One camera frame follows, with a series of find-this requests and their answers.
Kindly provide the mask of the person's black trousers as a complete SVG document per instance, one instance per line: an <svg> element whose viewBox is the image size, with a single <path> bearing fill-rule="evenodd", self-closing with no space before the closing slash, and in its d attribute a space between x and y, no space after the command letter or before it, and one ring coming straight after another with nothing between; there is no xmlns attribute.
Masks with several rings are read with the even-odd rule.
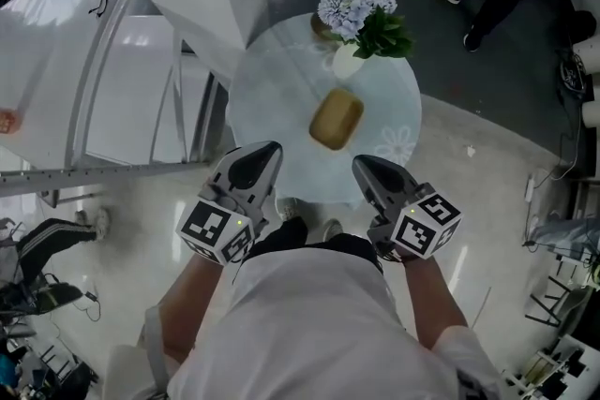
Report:
<svg viewBox="0 0 600 400"><path fill-rule="evenodd" d="M329 242L308 244L308 225L302 217L282 222L277 230L272 231L264 240L252 246L243 261L268 253L308 248L352 255L370 262L383 273L376 250L369 240L343 232Z"/></svg>

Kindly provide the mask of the person's left forearm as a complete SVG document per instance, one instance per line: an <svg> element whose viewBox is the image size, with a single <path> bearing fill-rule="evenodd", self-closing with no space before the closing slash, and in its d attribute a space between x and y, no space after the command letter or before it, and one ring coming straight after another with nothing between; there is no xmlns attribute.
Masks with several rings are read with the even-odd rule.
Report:
<svg viewBox="0 0 600 400"><path fill-rule="evenodd" d="M193 350L223 267L193 255L159 302L163 350L182 363Z"/></svg>

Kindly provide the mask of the small brown cup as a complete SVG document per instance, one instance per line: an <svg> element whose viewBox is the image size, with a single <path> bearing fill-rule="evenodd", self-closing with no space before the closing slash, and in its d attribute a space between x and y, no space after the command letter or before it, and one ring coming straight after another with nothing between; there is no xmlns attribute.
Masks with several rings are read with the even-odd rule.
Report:
<svg viewBox="0 0 600 400"><path fill-rule="evenodd" d="M323 41L338 40L337 35L333 33L331 28L320 19L317 12L313 12L310 17L310 27L313 34Z"/></svg>

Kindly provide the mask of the white cylindrical stool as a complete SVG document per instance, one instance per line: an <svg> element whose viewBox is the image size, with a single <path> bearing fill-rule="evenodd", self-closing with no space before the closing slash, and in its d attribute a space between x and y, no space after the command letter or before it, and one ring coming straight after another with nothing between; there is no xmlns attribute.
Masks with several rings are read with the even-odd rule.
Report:
<svg viewBox="0 0 600 400"><path fill-rule="evenodd" d="M587 128L600 128L600 100L583 103L581 118Z"/></svg>

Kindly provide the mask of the person's right forearm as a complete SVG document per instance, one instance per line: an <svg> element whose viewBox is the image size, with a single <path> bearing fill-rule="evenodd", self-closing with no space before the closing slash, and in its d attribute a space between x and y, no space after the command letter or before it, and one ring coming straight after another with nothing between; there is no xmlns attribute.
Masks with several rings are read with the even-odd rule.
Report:
<svg viewBox="0 0 600 400"><path fill-rule="evenodd" d="M447 329L468 326L433 257L408 257L403 266L421 345L433 349Z"/></svg>

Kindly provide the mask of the person's white shirt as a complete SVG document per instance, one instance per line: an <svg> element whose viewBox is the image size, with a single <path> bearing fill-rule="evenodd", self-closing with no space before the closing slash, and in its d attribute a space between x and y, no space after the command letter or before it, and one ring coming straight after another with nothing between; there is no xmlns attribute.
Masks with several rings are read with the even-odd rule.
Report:
<svg viewBox="0 0 600 400"><path fill-rule="evenodd" d="M507 400L469 326L425 348L383 274L352 255L245 261L230 306L182 363L163 350L158 308L136 345L111 353L102 400Z"/></svg>

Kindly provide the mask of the pink drink bottle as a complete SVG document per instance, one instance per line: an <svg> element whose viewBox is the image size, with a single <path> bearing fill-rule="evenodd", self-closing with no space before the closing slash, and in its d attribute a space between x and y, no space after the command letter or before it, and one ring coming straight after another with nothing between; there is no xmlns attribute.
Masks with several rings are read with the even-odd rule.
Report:
<svg viewBox="0 0 600 400"><path fill-rule="evenodd" d="M22 124L21 115L12 109L0 108L0 134L12 135Z"/></svg>

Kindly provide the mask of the metal equipment rack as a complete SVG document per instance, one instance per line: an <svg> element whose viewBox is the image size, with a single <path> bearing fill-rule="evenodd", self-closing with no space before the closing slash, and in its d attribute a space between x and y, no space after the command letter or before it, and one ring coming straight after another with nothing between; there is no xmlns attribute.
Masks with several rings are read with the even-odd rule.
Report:
<svg viewBox="0 0 600 400"><path fill-rule="evenodd" d="M526 318L552 328L555 338L524 368L521 399L600 400L600 289L549 282L560 295L532 297L547 317Z"/></svg>

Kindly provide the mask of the yellow-brown rectangular bowl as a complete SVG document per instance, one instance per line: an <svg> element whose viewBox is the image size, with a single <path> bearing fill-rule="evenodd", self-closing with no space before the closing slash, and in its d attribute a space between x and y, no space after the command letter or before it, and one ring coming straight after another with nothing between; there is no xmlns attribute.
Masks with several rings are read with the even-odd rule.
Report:
<svg viewBox="0 0 600 400"><path fill-rule="evenodd" d="M309 125L309 135L322 146L339 151L351 138L364 109L364 103L356 95L334 88L316 110Z"/></svg>

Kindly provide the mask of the blue artificial flower bouquet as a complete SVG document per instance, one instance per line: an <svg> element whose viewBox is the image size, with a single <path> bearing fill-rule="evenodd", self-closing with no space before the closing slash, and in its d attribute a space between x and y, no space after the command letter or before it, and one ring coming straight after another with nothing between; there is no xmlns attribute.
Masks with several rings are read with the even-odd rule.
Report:
<svg viewBox="0 0 600 400"><path fill-rule="evenodd" d="M356 58L404 58L413 40L397 8L397 0L320 0L317 15L330 38L355 47Z"/></svg>

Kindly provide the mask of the white metal shelf rack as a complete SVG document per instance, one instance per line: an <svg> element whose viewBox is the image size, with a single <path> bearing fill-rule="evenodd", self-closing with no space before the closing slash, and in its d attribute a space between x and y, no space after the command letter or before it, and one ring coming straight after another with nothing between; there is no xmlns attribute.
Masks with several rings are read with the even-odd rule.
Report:
<svg viewBox="0 0 600 400"><path fill-rule="evenodd" d="M0 199L211 162L226 90L161 15L142 0L10 0L0 7L0 108L20 129L0 147L23 162L0 167Z"/></svg>

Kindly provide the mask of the person's right shoe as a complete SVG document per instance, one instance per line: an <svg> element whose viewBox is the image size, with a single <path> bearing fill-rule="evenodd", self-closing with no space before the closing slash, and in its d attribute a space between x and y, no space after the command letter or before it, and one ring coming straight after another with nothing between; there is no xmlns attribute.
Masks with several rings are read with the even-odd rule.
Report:
<svg viewBox="0 0 600 400"><path fill-rule="evenodd" d="M344 230L341 223L337 219L332 218L328 220L324 225L322 241L324 243L329 242L333 240L336 236L342 234L343 232Z"/></svg>

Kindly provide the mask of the black bag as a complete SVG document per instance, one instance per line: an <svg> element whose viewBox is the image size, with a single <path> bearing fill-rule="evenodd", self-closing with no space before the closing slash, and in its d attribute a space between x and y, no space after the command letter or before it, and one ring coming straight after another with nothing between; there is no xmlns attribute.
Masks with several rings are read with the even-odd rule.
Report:
<svg viewBox="0 0 600 400"><path fill-rule="evenodd" d="M568 14L567 34L572 44L587 40L595 35L597 20L588 10L576 10Z"/></svg>

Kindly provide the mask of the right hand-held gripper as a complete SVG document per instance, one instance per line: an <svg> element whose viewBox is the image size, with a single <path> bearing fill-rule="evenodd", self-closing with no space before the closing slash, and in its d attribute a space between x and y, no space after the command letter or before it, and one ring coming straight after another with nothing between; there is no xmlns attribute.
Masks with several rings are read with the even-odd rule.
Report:
<svg viewBox="0 0 600 400"><path fill-rule="evenodd" d="M377 212L367 237L382 259L403 252L427 259L450 242L462 212L429 183L418 183L402 166L370 155L356 156L352 174Z"/></svg>

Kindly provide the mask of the person's left shoe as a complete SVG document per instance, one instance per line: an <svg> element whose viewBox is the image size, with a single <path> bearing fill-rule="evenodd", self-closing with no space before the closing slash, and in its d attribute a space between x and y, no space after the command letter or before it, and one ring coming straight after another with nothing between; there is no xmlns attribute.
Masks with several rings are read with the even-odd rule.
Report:
<svg viewBox="0 0 600 400"><path fill-rule="evenodd" d="M301 217L299 201L296 198L276 198L276 211L282 222Z"/></svg>

